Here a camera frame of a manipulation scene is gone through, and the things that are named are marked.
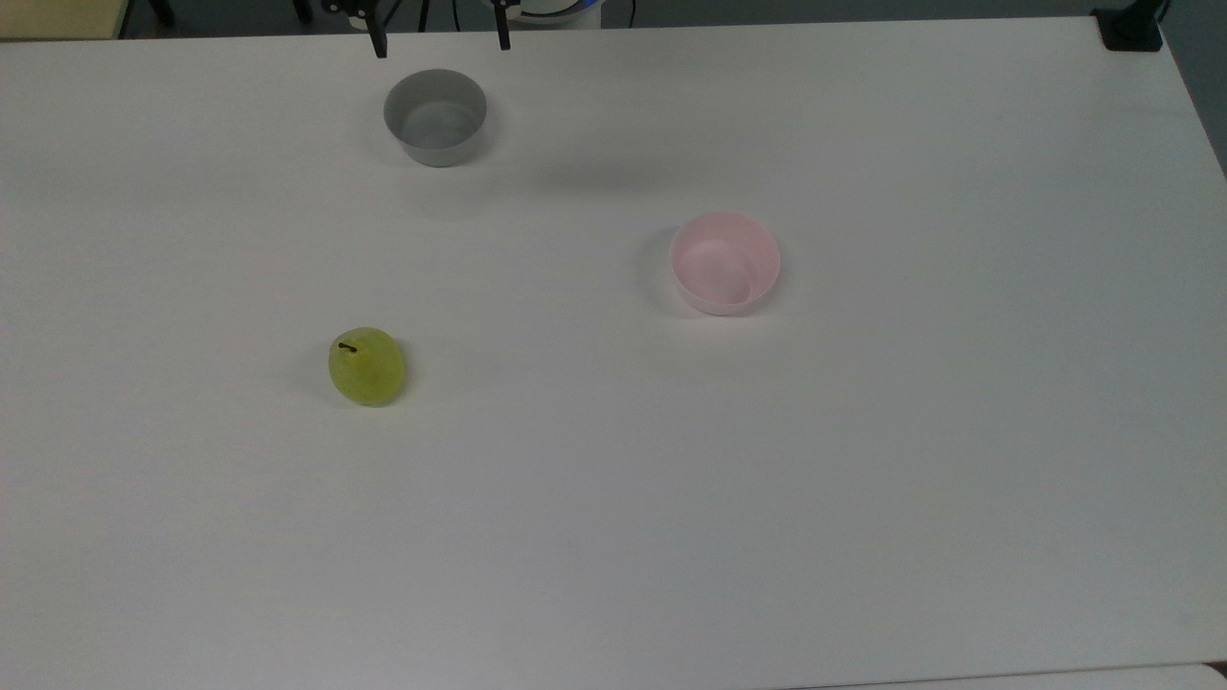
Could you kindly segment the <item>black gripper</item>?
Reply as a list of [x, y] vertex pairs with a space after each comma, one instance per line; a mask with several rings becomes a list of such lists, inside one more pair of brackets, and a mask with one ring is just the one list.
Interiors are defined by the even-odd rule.
[[[345, 14], [348, 18], [367, 18], [369, 34], [377, 58], [387, 58], [387, 16], [380, 9], [382, 1], [335, 0], [321, 1], [321, 9], [328, 14]], [[510, 49], [509, 1], [494, 1], [494, 20], [501, 52]]]

